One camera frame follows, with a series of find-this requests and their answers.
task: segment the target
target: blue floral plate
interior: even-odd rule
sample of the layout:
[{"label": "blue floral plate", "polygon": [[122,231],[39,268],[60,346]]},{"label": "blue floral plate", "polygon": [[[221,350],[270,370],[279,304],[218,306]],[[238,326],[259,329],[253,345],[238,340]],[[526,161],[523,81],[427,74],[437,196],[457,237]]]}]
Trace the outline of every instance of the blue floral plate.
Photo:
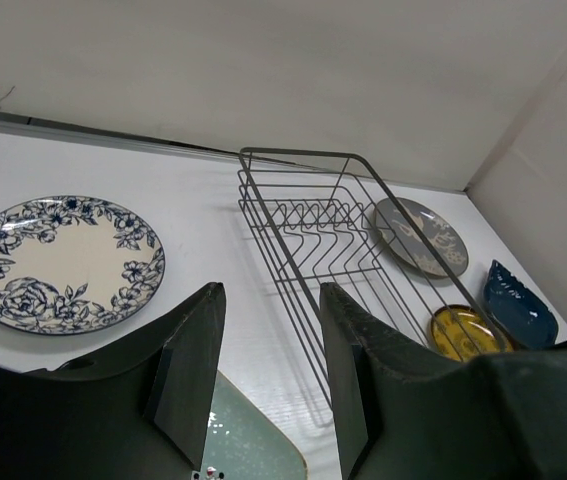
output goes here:
[{"label": "blue floral plate", "polygon": [[559,325],[552,312],[496,260],[492,261],[483,298],[494,319],[523,347],[542,349],[554,345]]},{"label": "blue floral plate", "polygon": [[120,205],[57,196],[0,213],[0,323],[8,327],[101,330],[145,306],[164,269],[156,233]]}]

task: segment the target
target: white backdrop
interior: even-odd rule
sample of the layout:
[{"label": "white backdrop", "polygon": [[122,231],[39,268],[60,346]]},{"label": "white backdrop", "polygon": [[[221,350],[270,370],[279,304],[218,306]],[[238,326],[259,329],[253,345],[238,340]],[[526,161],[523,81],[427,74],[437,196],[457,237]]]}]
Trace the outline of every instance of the white backdrop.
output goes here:
[{"label": "white backdrop", "polygon": [[470,195],[567,318],[567,75]]},{"label": "white backdrop", "polygon": [[[60,139],[69,140],[67,135]],[[96,196],[130,208],[152,225],[165,249],[159,291],[137,315],[86,335],[53,338],[0,325],[0,365],[17,371],[57,368],[147,324],[203,284],[220,281],[227,314],[219,370],[299,448],[310,480],[340,478],[331,411],[238,206],[238,162],[170,149],[132,151],[126,142],[111,146],[116,148],[0,134],[0,211],[59,193]],[[290,183],[298,179],[291,175]],[[470,293],[478,296],[497,258],[546,300],[465,195],[391,188],[397,196],[431,205],[463,237],[470,266],[461,281]],[[395,281],[399,278],[398,268],[389,262],[384,268]],[[407,286],[401,294],[409,299],[412,287],[396,284]],[[425,295],[429,287],[422,287]],[[439,293],[446,303],[463,301],[449,284],[439,284]],[[428,320],[418,305],[413,311]],[[563,341],[567,325],[560,318],[559,323]]]},{"label": "white backdrop", "polygon": [[0,109],[462,189],[566,45],[567,0],[0,0]]}]

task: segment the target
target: blue bowl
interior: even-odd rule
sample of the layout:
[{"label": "blue bowl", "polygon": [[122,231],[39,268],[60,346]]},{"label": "blue bowl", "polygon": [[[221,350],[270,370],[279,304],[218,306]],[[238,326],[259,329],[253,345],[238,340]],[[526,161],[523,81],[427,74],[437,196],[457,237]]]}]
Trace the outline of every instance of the blue bowl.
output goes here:
[{"label": "blue bowl", "polygon": [[521,346],[539,350],[554,345],[559,325],[552,312],[496,260],[492,261],[483,298],[494,319]]}]

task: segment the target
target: yellow dish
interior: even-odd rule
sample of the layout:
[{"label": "yellow dish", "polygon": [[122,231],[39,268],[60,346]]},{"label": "yellow dish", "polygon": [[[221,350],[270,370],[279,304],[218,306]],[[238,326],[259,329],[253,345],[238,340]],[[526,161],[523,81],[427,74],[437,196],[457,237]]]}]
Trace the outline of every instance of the yellow dish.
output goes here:
[{"label": "yellow dish", "polygon": [[[466,362],[482,353],[500,352],[496,338],[485,322],[465,305],[448,305],[437,310],[430,322],[430,330],[436,348],[452,360]],[[504,335],[502,338],[505,351],[514,351],[509,340]]]}]

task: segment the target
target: plate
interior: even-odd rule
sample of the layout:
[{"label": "plate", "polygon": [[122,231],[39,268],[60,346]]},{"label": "plate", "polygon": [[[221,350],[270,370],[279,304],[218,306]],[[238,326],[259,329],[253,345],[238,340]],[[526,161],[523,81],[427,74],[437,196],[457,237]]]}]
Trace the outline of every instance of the plate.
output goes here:
[{"label": "plate", "polygon": [[496,260],[483,298],[494,319],[523,347],[542,349],[556,342],[559,324],[547,305]]},{"label": "plate", "polygon": [[[466,305],[448,305],[438,309],[430,322],[430,330],[436,348],[452,360],[465,362],[482,353],[501,351],[485,322]],[[503,341],[506,352],[514,351],[504,336]]]},{"label": "plate", "polygon": [[0,213],[0,323],[74,335],[122,322],[156,293],[163,247],[138,215],[105,200],[46,197]]},{"label": "plate", "polygon": [[[457,276],[465,272],[469,264],[467,248],[456,230],[440,215],[420,203],[406,198],[397,200],[405,207],[414,223],[447,262],[452,272]],[[399,258],[425,274],[447,277],[443,267],[389,198],[376,204],[375,224],[385,242]]]},{"label": "plate", "polygon": [[216,374],[201,480],[306,480],[305,459],[290,440],[221,372]]}]

